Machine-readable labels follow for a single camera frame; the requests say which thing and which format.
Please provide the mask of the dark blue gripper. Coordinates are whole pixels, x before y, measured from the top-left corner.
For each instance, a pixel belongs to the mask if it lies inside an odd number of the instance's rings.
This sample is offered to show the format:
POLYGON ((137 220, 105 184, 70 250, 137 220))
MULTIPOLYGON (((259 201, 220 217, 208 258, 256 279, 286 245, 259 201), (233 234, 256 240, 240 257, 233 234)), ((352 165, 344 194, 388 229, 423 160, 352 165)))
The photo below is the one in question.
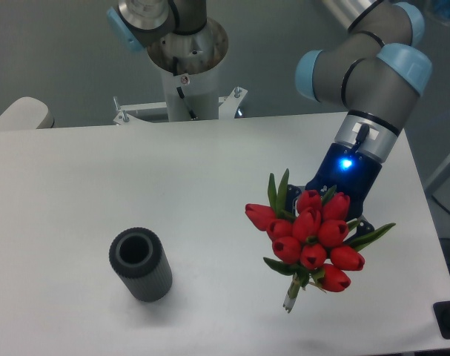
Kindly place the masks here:
MULTIPOLYGON (((351 152, 350 148, 333 143, 328 149, 314 178, 305 186, 306 190, 317 190, 323 195, 328 188, 337 187, 336 192, 343 192, 350 197, 346 219, 348 230, 354 232, 345 239, 349 246, 367 246, 371 242, 354 243, 359 237, 371 234, 375 227, 362 215, 363 203, 382 165, 376 160, 351 152)), ((297 200, 302 194, 300 186, 288 184, 285 198, 285 210, 297 216, 297 200)))

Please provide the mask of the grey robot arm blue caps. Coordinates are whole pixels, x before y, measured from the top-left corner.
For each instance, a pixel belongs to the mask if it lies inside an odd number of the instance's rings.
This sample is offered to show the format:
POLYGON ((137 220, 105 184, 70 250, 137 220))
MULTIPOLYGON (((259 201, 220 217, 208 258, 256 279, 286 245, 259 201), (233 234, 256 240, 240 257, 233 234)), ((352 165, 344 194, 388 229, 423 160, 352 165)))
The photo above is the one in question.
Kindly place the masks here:
MULTIPOLYGON (((425 22, 405 2, 326 1, 348 31, 333 50, 313 50, 295 71, 298 92, 344 106, 348 113, 307 188, 350 197, 347 218, 361 218, 363 202, 431 76, 417 49, 425 22)), ((204 1, 120 1, 107 11, 116 35, 131 50, 146 50, 162 73, 172 122, 233 119, 238 97, 219 102, 216 69, 228 51, 223 27, 204 1)))

